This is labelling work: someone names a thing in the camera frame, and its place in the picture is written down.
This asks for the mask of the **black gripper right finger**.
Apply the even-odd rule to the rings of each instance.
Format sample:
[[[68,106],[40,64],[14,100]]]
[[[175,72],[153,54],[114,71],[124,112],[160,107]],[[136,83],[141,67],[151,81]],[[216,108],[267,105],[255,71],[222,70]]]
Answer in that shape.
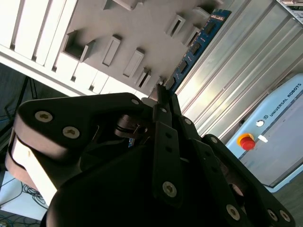
[[[214,135],[200,137],[171,97],[180,156],[186,160],[186,191],[205,227],[293,227],[287,209]]]

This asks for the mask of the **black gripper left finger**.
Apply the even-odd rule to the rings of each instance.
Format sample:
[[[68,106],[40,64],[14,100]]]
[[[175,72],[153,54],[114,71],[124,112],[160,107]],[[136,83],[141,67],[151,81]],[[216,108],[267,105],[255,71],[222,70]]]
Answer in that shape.
[[[17,111],[7,169],[41,193],[48,206],[70,179],[146,146],[153,154],[152,190],[180,207],[183,179],[172,93],[156,88],[149,106],[131,93],[40,99]]]

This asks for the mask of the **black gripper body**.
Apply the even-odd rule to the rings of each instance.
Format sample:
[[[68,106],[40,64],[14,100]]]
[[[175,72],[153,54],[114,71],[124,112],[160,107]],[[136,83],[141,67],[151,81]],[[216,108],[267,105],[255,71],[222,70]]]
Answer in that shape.
[[[66,182],[46,212],[44,227],[225,227],[218,207],[198,172],[193,148],[181,151],[183,202],[173,207],[152,190],[150,148],[140,146],[108,164]]]

